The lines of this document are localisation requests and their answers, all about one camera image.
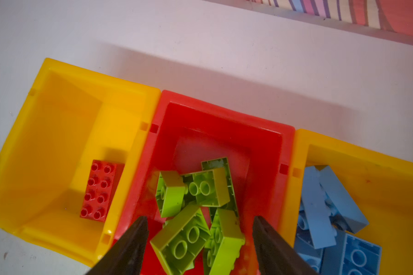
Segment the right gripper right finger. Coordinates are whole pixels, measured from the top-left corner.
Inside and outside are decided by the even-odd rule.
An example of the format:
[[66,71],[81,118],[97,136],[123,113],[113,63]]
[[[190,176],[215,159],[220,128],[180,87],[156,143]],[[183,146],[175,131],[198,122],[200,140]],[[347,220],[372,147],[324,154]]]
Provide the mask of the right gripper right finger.
[[260,274],[315,275],[317,273],[262,216],[254,218],[252,238]]

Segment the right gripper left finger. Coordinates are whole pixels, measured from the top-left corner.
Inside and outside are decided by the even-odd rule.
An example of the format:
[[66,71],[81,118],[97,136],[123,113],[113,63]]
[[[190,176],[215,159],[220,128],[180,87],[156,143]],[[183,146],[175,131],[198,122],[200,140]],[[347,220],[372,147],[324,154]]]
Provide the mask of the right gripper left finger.
[[141,216],[87,275],[138,275],[149,236],[148,219]]

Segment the blue lego brick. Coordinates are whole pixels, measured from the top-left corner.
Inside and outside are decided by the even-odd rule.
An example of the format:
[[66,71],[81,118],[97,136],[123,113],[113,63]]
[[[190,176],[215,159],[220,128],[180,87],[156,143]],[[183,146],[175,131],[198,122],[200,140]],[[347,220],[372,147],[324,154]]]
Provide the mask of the blue lego brick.
[[378,275],[382,247],[337,230],[336,245],[324,249],[322,275]]
[[369,222],[330,166],[317,166],[330,222],[340,230],[356,234]]
[[335,246],[336,232],[330,223],[330,210],[320,185],[320,172],[314,166],[305,168],[301,201],[305,216],[298,223],[299,238],[314,249]]
[[310,265],[318,274],[321,273],[321,262],[324,255],[324,248],[314,249],[307,242],[303,241],[296,235],[294,250],[298,255]]

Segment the red lego brick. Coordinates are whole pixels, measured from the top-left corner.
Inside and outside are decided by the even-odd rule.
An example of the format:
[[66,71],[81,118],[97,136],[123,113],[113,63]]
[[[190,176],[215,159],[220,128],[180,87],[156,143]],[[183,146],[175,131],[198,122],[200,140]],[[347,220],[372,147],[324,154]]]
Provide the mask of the red lego brick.
[[93,160],[80,217],[105,222],[125,165]]

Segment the small green lego brick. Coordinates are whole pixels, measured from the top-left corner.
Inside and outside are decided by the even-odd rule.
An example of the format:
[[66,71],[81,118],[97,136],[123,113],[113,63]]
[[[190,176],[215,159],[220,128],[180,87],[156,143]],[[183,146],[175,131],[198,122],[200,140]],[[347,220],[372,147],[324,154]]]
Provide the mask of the small green lego brick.
[[156,190],[156,202],[161,218],[177,215],[184,201],[186,185],[176,171],[160,171]]

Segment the left yellow plastic bin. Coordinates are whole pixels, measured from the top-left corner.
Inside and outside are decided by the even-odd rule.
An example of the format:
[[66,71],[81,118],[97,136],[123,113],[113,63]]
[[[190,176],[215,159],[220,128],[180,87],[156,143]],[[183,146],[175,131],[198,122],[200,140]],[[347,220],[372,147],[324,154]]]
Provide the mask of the left yellow plastic bin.
[[[160,97],[45,59],[0,152],[0,228],[94,266],[114,240]],[[80,216],[94,160],[124,166],[103,221]]]

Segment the yellow plastic bin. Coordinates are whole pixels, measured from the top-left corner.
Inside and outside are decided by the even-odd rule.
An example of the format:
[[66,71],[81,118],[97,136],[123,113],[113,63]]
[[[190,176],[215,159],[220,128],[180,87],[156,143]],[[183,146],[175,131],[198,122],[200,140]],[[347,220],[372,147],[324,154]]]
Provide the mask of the yellow plastic bin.
[[[114,240],[160,97],[45,59],[0,152],[0,228],[94,266]],[[103,221],[80,216],[94,160],[124,166]]]
[[328,165],[369,225],[361,239],[382,247],[382,275],[413,275],[413,163],[305,129],[296,130],[278,233],[293,244],[304,169]]

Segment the right yellow plastic bin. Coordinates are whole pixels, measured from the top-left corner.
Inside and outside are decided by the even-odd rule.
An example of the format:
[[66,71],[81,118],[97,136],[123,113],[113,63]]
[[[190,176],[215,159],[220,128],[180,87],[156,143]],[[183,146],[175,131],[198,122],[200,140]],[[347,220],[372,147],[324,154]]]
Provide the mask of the right yellow plastic bin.
[[413,163],[305,129],[296,130],[278,233],[293,244],[304,169],[328,165],[369,225],[361,239],[382,247],[382,275],[413,275]]

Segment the red plastic bin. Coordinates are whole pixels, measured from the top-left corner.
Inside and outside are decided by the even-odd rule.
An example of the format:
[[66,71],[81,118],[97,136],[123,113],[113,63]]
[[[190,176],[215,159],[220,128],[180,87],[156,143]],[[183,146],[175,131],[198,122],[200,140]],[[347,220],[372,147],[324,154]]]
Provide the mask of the red plastic bin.
[[227,158],[246,237],[233,274],[257,274],[253,220],[281,223],[294,134],[285,124],[163,91],[114,239],[140,216],[148,218],[150,237],[162,229],[155,199],[160,171],[192,173],[204,161]]

